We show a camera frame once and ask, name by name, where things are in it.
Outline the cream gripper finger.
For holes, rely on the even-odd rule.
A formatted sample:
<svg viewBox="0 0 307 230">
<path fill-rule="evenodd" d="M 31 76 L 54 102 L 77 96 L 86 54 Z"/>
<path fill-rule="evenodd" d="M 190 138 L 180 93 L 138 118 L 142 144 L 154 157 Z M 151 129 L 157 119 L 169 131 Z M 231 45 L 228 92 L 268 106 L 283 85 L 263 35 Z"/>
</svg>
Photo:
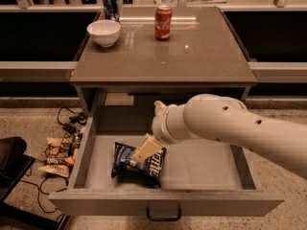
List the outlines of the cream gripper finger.
<svg viewBox="0 0 307 230">
<path fill-rule="evenodd" d="M 166 107 L 166 104 L 162 101 L 155 101 L 153 103 L 154 105 L 154 115 L 157 116 L 160 114 L 160 112 Z"/>
<path fill-rule="evenodd" d="M 157 151 L 144 151 L 143 150 L 143 143 L 130 156 L 131 160 L 136 161 L 136 162 L 143 162 L 147 158 L 151 157 L 152 155 L 154 155 L 157 152 Z"/>
</svg>

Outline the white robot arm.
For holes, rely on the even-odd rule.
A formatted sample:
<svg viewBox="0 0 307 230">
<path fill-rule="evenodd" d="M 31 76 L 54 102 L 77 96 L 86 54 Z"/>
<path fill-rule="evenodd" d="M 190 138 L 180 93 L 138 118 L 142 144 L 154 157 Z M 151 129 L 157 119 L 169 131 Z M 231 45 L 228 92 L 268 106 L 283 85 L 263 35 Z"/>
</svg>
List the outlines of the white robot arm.
<svg viewBox="0 0 307 230">
<path fill-rule="evenodd" d="M 307 177 L 307 126 L 249 112 L 239 100 L 200 94 L 187 103 L 154 103 L 151 135 L 131 158 L 142 162 L 164 145 L 207 139 L 245 149 Z"/>
</svg>

